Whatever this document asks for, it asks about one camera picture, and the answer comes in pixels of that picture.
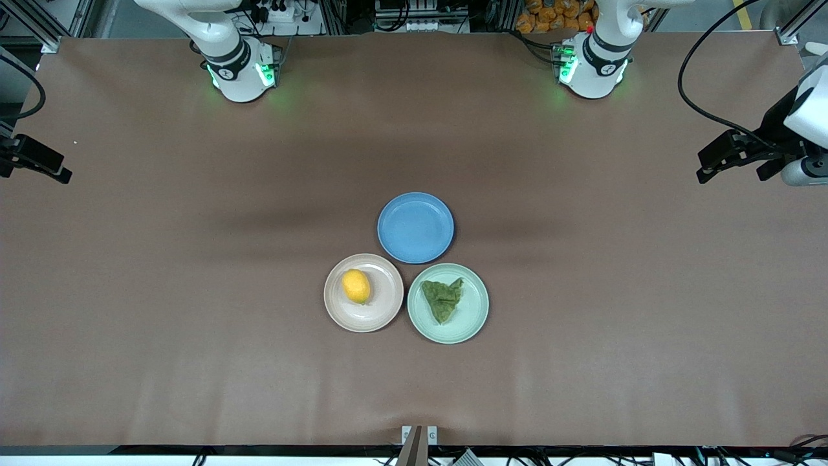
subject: beige plate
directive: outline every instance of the beige plate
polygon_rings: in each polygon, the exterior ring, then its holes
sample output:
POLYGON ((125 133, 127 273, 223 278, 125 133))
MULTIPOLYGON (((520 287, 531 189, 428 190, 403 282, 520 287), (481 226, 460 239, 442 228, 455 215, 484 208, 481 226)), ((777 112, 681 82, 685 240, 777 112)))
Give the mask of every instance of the beige plate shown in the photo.
POLYGON ((391 262, 375 254, 356 254, 339 262, 325 281, 325 307, 334 322, 351 332, 373 332, 394 319, 402 306, 402 277, 391 262), (342 290, 342 275, 362 270, 371 283, 368 302, 356 304, 342 290))

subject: blue plate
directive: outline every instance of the blue plate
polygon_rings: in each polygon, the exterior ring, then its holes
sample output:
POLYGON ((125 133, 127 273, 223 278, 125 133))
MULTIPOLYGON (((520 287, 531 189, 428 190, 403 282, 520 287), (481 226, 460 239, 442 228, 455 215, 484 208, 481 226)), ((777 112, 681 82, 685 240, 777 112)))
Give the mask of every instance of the blue plate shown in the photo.
POLYGON ((424 192, 408 192, 394 197, 383 208, 377 235, 394 259, 425 264, 449 249, 455 236, 455 219, 440 199, 424 192))

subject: mint green plate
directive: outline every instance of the mint green plate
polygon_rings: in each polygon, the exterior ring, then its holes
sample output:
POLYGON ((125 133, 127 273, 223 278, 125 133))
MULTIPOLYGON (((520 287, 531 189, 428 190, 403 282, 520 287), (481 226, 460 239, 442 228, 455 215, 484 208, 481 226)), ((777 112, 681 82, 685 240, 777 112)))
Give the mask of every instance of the mint green plate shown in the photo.
POLYGON ((447 345, 472 338, 486 322, 489 315, 489 294, 483 280, 475 272, 458 264, 432 265, 420 273, 408 291, 408 316, 424 337, 447 345), (463 279, 460 302, 449 320, 442 325, 431 314, 431 306, 422 293, 422 282, 429 280, 451 284, 463 279))

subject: black cable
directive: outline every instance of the black cable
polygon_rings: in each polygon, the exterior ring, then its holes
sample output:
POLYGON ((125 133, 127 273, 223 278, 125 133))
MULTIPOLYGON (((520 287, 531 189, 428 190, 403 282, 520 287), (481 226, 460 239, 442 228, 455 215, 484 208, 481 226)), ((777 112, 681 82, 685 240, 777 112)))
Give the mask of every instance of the black cable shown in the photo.
MULTIPOLYGON (((190 39, 190 51, 201 55, 199 47, 195 44, 195 41, 193 41, 192 39, 190 39)), ((201 63, 199 63, 199 68, 201 68, 202 70, 207 70, 207 60, 202 60, 201 63)))
POLYGON ((537 47, 539 49, 543 49, 543 50, 552 50, 551 45, 541 44, 540 42, 535 42, 535 41, 529 40, 523 34, 521 34, 520 31, 514 31, 513 29, 503 29, 503 30, 500 30, 498 32, 507 32, 507 33, 511 34, 513 37, 517 38, 519 41, 521 41, 524 44, 527 44, 529 46, 535 46, 535 47, 537 47))
POLYGON ((5 61, 9 65, 11 65, 12 68, 20 71, 26 78, 28 78, 31 81, 31 83, 35 85, 35 87, 37 88, 37 94, 39 95, 37 98, 37 103, 34 107, 16 115, 0 115, 0 119, 22 119, 27 116, 32 116, 33 114, 36 114, 40 109, 43 108, 43 105, 46 103, 46 90, 43 89, 43 85, 41 85, 41 82, 37 80, 37 78, 32 73, 30 73, 29 70, 18 65, 11 58, 8 58, 7 56, 0 54, 0 60, 5 61))
POLYGON ((552 466, 552 461, 549 460, 549 455, 546 454, 544 449, 541 449, 541 459, 546 466, 552 466))
POLYGON ((579 453, 579 454, 576 454, 576 455, 574 455, 574 456, 570 456, 569 458, 564 459, 564 460, 561 462, 561 464, 558 464, 558 466, 566 466, 566 464, 567 464, 567 463, 569 463, 570 461, 572 461, 573 459, 578 458, 579 456, 584 456, 585 454, 586 454, 586 453, 579 453))
POLYGON ((620 455, 619 455, 619 459, 621 461, 626 461, 628 463, 635 464, 636 466, 642 466, 642 465, 650 466, 650 465, 652 465, 652 461, 638 461, 635 458, 625 458, 624 456, 620 456, 620 455))
POLYGON ((564 61, 561 61, 561 60, 551 60, 549 58, 546 58, 545 56, 537 53, 537 51, 535 51, 535 49, 533 49, 533 47, 537 47, 539 49, 550 51, 550 50, 552 50, 552 46, 544 45, 544 44, 541 44, 540 42, 530 41, 529 39, 524 37, 523 34, 521 34, 519 31, 512 31, 512 30, 504 29, 503 32, 507 32, 512 37, 514 37, 514 38, 518 39, 519 41, 523 42, 523 45, 526 46, 526 50, 528 50, 529 53, 534 55, 535 58, 537 58, 538 60, 540 60, 544 63, 548 63, 550 65, 561 65, 561 64, 565 63, 564 61))
POLYGON ((807 440, 803 440, 802 442, 799 442, 798 444, 791 445, 791 448, 794 449, 794 448, 798 448, 798 447, 804 447, 805 445, 812 444, 812 443, 816 442, 817 440, 823 440, 823 439, 828 439, 828 434, 813 435, 812 437, 810 437, 807 440))
POLYGON ((721 448, 716 447, 716 455, 719 456, 719 466, 730 466, 730 463, 728 463, 728 460, 724 457, 722 451, 723 450, 721 448))
POLYGON ((400 15, 397 17, 397 20, 394 24, 391 25, 389 28, 380 27, 378 24, 374 24, 373 26, 376 27, 378 30, 382 32, 394 32, 399 28, 405 26, 406 22, 408 21, 408 15, 411 12, 411 7, 408 5, 408 0, 400 0, 400 15))
POLYGON ((763 449, 755 449, 755 451, 758 451, 759 453, 765 454, 766 457, 768 457, 768 458, 773 458, 773 459, 776 459, 778 461, 782 461, 782 462, 788 463, 788 464, 793 464, 794 466, 796 466, 798 464, 808 464, 808 463, 806 463, 806 459, 812 458, 813 454, 821 454, 822 452, 828 450, 828 449, 825 449, 825 448, 813 449, 813 450, 808 451, 808 453, 805 454, 804 456, 799 457, 799 456, 796 456, 793 453, 790 453, 788 451, 790 448, 791 447, 788 447, 786 449, 775 449, 774 451, 766 451, 766 450, 763 450, 763 449))
POLYGON ((393 461, 393 460, 394 460, 397 456, 399 456, 399 454, 392 454, 392 455, 391 455, 391 457, 390 457, 390 458, 388 458, 388 460, 385 462, 385 464, 383 464, 383 466, 388 466, 389 464, 391 464, 391 462, 392 462, 392 461, 393 461))
POLYGON ((256 26, 256 23, 253 22, 253 18, 250 17, 250 13, 248 13, 247 10, 242 10, 242 13, 244 13, 244 16, 248 17, 248 20, 250 21, 250 25, 253 26, 253 32, 256 33, 256 35, 254 37, 256 37, 257 39, 261 39, 262 34, 259 32, 258 26, 256 26))
POLYGON ((760 0, 747 0, 747 2, 744 2, 740 5, 738 5, 737 7, 733 8, 732 10, 727 12, 724 16, 722 16, 722 18, 720 18, 719 21, 713 23, 713 26, 711 26, 710 29, 705 31, 705 33, 702 34, 701 37, 699 37, 699 40, 696 41, 696 43, 693 44, 693 47, 691 47, 690 51, 687 52, 687 56, 684 57, 684 62, 681 63, 681 68, 679 68, 679 71, 678 71, 678 93, 681 96, 681 99, 684 100, 684 102, 686 104, 690 105, 690 108, 695 110, 701 116, 703 116, 707 119, 711 119, 711 120, 715 121, 716 123, 723 124, 724 126, 727 126, 728 128, 735 129, 736 131, 739 131, 740 133, 744 133, 744 134, 748 135, 754 141, 756 141, 758 143, 761 143, 763 146, 766 146, 766 147, 770 148, 773 151, 779 151, 781 149, 779 149, 776 146, 776 144, 769 143, 768 141, 760 138, 753 131, 750 131, 750 130, 746 129, 743 126, 740 126, 740 125, 738 125, 738 124, 736 124, 732 121, 729 121, 727 119, 723 119, 719 116, 716 116, 716 115, 708 112, 707 110, 702 109, 700 106, 696 105, 692 100, 690 100, 690 98, 687 97, 687 94, 684 92, 684 71, 687 68, 687 63, 690 62, 690 58, 693 57, 694 53, 696 53, 696 50, 699 48, 701 43, 703 41, 705 41, 705 39, 708 36, 710 36, 710 34, 712 34, 713 31, 717 27, 721 26, 722 23, 727 21, 727 19, 729 17, 732 17, 734 14, 736 14, 736 12, 738 12, 739 10, 741 10, 743 8, 746 8, 748 5, 753 5, 754 3, 759 2, 759 1, 760 0))
POLYGON ((506 460, 506 466, 509 466, 509 463, 511 463, 513 459, 516 459, 516 460, 517 460, 520 464, 522 464, 523 466, 529 466, 528 464, 526 464, 526 462, 525 462, 525 461, 523 461, 522 459, 518 458, 517 456, 510 456, 510 457, 506 460))
POLYGON ((468 19, 469 19, 469 15, 466 14, 466 16, 463 18, 463 21, 460 23, 460 27, 457 28, 457 33, 458 34, 460 34, 461 30, 463 29, 463 25, 465 24, 466 20, 468 20, 468 19))
POLYGON ((728 455, 728 456, 732 456, 732 457, 734 457, 734 459, 736 459, 736 461, 738 461, 740 464, 742 464, 742 466, 751 466, 751 465, 750 465, 747 461, 745 461, 744 459, 742 459, 742 457, 741 457, 741 456, 739 456, 739 455, 737 455, 737 454, 732 454, 732 453, 730 453, 729 451, 727 451, 727 449, 725 449, 725 447, 719 447, 719 449, 720 449, 722 452, 724 452, 724 454, 726 454, 726 455, 728 455))

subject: green led light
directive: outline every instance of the green led light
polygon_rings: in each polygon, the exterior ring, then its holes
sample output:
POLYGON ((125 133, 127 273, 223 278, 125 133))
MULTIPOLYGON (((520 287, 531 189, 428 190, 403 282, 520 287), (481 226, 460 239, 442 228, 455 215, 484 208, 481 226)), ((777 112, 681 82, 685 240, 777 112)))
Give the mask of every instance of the green led light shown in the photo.
POLYGON ((561 82, 569 83, 572 76, 575 74, 575 69, 578 67, 578 59, 573 58, 569 63, 561 68, 561 82))
POLYGON ((629 60, 624 60, 623 61, 623 65, 621 65, 621 70, 619 70, 619 77, 618 77, 617 80, 615 80, 615 84, 618 84, 623 79, 623 71, 627 68, 628 63, 629 63, 629 60))
POLYGON ((269 65, 259 65, 256 64, 256 71, 258 71, 259 77, 262 78, 262 84, 266 87, 270 87, 273 85, 275 80, 273 79, 273 73, 270 71, 269 65))
POLYGON ((207 71, 209 71, 210 78, 213 78, 213 86, 215 86, 215 88, 218 89, 219 82, 215 79, 215 73, 213 73, 213 69, 210 68, 209 65, 207 65, 207 71))

